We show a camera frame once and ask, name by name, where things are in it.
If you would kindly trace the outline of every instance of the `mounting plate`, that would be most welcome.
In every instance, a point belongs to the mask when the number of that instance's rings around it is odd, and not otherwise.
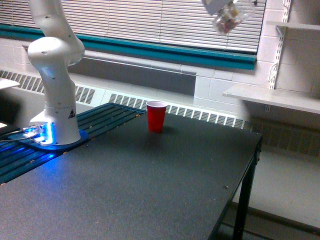
[[[66,152],[66,151],[72,150],[72,149],[89,141],[88,133],[86,133],[85,131],[83,131],[81,129],[79,129],[79,133],[80,133],[81,138],[78,141],[71,143],[71,144],[66,144],[66,145],[43,146],[43,145],[40,145],[39,143],[33,141],[32,139],[19,140],[18,142],[23,145],[26,145],[30,148],[37,149],[37,150],[43,150],[43,151],[49,151],[49,152]],[[12,134],[8,138],[11,140],[14,140],[14,139],[21,139],[24,137],[25,136],[23,133],[18,133],[18,134]]]

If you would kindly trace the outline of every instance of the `white table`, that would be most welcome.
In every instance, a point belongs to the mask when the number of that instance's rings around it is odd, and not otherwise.
[[[12,81],[9,79],[1,78],[0,77],[0,90],[1,89],[8,89],[8,88],[13,88],[16,86],[19,86],[20,84],[16,81]]]

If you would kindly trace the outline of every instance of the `table leg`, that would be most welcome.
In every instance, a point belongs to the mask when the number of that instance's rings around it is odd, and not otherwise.
[[[257,164],[257,155],[255,156],[255,159],[251,162],[251,165],[242,180],[240,198],[239,198],[239,203],[237,207],[236,219],[235,219],[234,230],[233,230],[233,237],[232,237],[233,240],[241,240],[244,233],[246,215],[249,207],[249,200],[250,200],[252,184],[254,181],[256,164]]]

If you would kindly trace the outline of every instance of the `warning label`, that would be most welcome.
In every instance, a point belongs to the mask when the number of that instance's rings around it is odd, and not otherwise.
[[[76,114],[75,114],[74,110],[71,109],[71,112],[70,112],[70,114],[69,114],[68,119],[74,118],[75,116],[76,116]]]

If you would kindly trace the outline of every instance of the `plastic cup rim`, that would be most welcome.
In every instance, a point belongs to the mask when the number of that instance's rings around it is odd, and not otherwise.
[[[146,105],[152,108],[165,108],[168,106],[168,104],[163,101],[147,101]]]

